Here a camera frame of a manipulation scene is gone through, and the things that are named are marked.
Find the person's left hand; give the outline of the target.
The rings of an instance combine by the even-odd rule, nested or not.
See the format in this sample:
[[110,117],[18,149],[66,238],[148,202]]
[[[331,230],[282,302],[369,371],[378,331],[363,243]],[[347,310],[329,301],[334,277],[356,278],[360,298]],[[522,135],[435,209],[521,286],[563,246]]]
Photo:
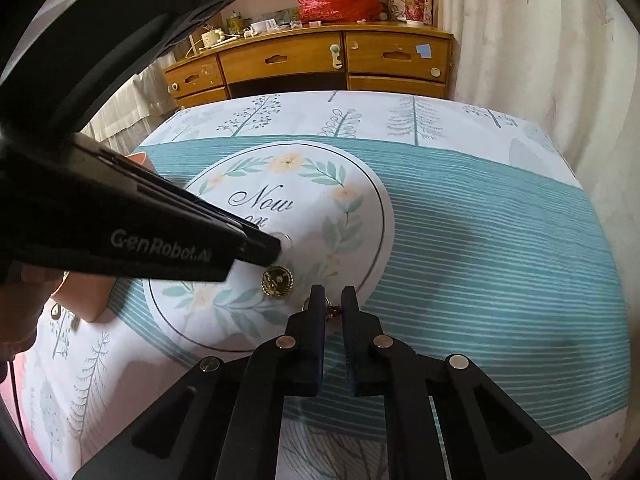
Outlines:
[[21,264],[16,278],[1,285],[1,361],[28,350],[37,337],[44,305],[62,283],[64,272]]

